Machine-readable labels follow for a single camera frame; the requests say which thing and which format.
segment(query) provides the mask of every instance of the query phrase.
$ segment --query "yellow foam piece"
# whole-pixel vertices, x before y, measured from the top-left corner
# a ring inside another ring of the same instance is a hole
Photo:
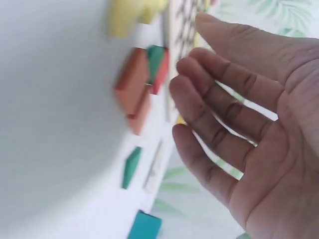
[[[168,5],[168,0],[158,0],[159,2],[159,10],[164,11]]]
[[[140,22],[144,24],[151,24],[151,22],[153,21],[154,17],[157,15],[158,12],[159,12],[159,5],[150,3],[144,8],[144,11],[140,18],[141,19]]]
[[[200,38],[200,35],[199,33],[195,33],[195,37],[194,37],[194,47],[198,47],[199,46],[199,38]]]
[[[109,9],[109,34],[126,37],[138,22],[146,0],[113,0]]]
[[[184,119],[180,115],[178,115],[175,124],[179,124],[179,123],[186,124],[186,122],[184,121]]]
[[[127,37],[135,24],[150,24],[167,4],[167,0],[113,0],[108,13],[109,35]]]
[[[211,0],[205,0],[205,9],[209,8]]]

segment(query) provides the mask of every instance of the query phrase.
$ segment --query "red foam piece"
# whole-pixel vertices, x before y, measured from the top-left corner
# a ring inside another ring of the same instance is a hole
[[[155,82],[153,84],[152,94],[157,95],[160,91],[160,87],[165,82],[169,68],[169,51],[165,50],[165,54],[161,65],[159,67],[158,73],[155,78]]]

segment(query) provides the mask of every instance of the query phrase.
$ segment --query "teal foam piece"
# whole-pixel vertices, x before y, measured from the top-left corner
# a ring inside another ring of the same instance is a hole
[[[130,156],[126,159],[124,176],[122,182],[122,188],[127,189],[130,185],[130,182],[135,174],[137,165],[140,160],[142,148],[136,147]]]
[[[156,239],[162,220],[139,211],[128,239]]]
[[[150,68],[149,84],[153,85],[156,79],[158,69],[164,58],[165,50],[161,46],[153,45],[147,49],[147,52],[148,52],[149,68]]]

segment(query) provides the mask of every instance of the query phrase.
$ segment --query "patterned fabric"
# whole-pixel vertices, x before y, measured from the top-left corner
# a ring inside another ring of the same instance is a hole
[[[319,1],[316,0],[212,0],[207,11],[221,20],[248,24],[290,37],[319,38]],[[199,38],[198,44],[210,49]],[[276,120],[274,113],[245,100],[232,89],[237,100]],[[237,179],[242,173],[204,147],[210,158]],[[204,190],[187,171],[174,151],[161,185],[153,214],[163,219],[161,239],[248,239],[230,213]]]

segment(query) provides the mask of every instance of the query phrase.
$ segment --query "game board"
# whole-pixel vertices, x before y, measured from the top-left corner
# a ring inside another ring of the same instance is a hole
[[[195,17],[198,12],[203,12],[206,0],[170,0],[168,7],[168,42],[170,50],[169,80],[177,75],[176,63],[186,56],[198,41],[195,30]],[[174,104],[167,94],[167,115],[171,119]]]

